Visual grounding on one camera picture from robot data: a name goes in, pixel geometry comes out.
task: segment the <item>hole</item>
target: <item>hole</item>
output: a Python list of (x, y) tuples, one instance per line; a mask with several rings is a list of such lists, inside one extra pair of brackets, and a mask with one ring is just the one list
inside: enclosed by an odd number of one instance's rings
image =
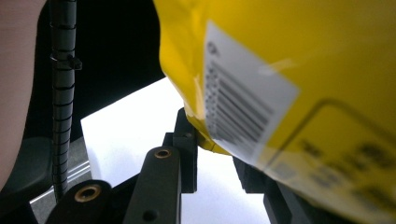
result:
[(86, 203), (97, 198), (102, 189), (99, 185), (88, 185), (77, 191), (75, 195), (76, 202)]
[(169, 151), (168, 149), (162, 149), (155, 153), (155, 157), (157, 157), (158, 159), (164, 159), (170, 156), (171, 156), (171, 151)]
[(185, 133), (183, 136), (187, 137), (187, 138), (190, 138), (190, 137), (192, 137), (192, 134), (191, 133)]
[(157, 219), (159, 213), (156, 210), (148, 210), (143, 214), (143, 220), (150, 222)]
[(94, 189), (86, 189), (81, 192), (81, 197), (88, 198), (91, 197), (96, 191)]

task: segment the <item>gray surface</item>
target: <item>gray surface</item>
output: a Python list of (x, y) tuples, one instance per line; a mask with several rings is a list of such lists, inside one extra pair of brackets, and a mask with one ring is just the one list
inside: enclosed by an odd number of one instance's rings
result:
[[(78, 183), (85, 180), (92, 179), (89, 170), (87, 149), (85, 147), (84, 138), (70, 144), (69, 149), (69, 188), (72, 188)], [(32, 208), (37, 218), (38, 223), (45, 223), (50, 211), (55, 206), (55, 196), (53, 189), (38, 197), (37, 200), (32, 200)]]

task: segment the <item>spiral cable wrap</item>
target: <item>spiral cable wrap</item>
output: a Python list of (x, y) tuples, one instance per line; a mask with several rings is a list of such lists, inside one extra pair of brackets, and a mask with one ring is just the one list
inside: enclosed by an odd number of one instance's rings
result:
[(67, 191), (75, 70), (82, 66), (75, 57), (77, 1), (49, 0), (49, 14), (52, 36), (52, 181), (58, 202)]

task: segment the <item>barcode label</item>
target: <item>barcode label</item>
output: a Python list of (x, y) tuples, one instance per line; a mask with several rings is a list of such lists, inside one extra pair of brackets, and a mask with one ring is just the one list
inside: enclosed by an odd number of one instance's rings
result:
[(255, 165), (298, 89), (211, 21), (204, 69), (205, 123), (210, 136)]

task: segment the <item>yellow plastic bag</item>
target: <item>yellow plastic bag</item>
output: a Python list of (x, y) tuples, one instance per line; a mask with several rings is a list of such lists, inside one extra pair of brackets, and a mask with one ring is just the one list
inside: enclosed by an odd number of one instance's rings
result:
[(331, 212), (396, 222), (396, 2), (155, 0), (200, 145)]

